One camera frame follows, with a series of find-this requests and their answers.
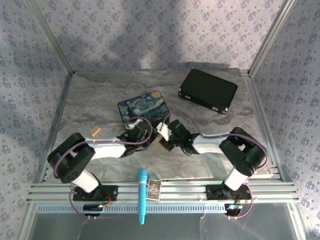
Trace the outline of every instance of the black case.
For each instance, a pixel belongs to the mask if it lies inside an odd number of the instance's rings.
[[[180,86],[178,95],[219,114],[226,114],[237,88],[235,83],[193,68]]]

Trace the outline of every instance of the blue pen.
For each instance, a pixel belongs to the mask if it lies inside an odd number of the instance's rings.
[[[139,202],[138,202],[138,215],[140,224],[145,224],[146,215],[146,198],[147,198],[147,169],[140,168],[138,173],[138,184],[139,184]]]

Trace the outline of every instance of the silver table surface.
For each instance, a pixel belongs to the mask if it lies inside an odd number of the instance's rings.
[[[74,74],[59,123],[54,148],[71,134],[79,132],[90,138],[90,130],[98,125],[101,131],[95,139],[111,139],[121,135],[124,125],[118,102],[153,91],[160,91],[169,110],[188,113],[205,134],[219,134],[241,127],[258,141],[262,141],[252,104],[240,70],[212,70],[210,74],[238,85],[227,114],[218,114],[210,109],[178,97],[178,89],[187,71],[141,71]],[[197,129],[184,115],[172,115],[170,120],[180,119],[196,133]],[[103,181],[136,181],[139,168],[146,168],[151,179],[171,178],[224,178],[232,169],[229,160],[218,153],[186,156],[179,148],[166,151],[157,140],[147,150],[124,158],[106,157],[96,159],[87,166]],[[58,183],[49,168],[45,181]]]

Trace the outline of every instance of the floral wallpaper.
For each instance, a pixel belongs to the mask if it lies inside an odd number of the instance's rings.
[[[283,0],[38,3],[72,67],[104,72],[248,69]]]
[[[320,2],[297,0],[254,76],[283,168],[320,237]]]
[[[0,1],[0,239],[17,237],[66,73],[24,1]]]

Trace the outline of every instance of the playing card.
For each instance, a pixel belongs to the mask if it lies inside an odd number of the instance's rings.
[[[160,200],[160,192],[161,192],[161,181],[159,180],[149,180],[146,199],[149,200]]]

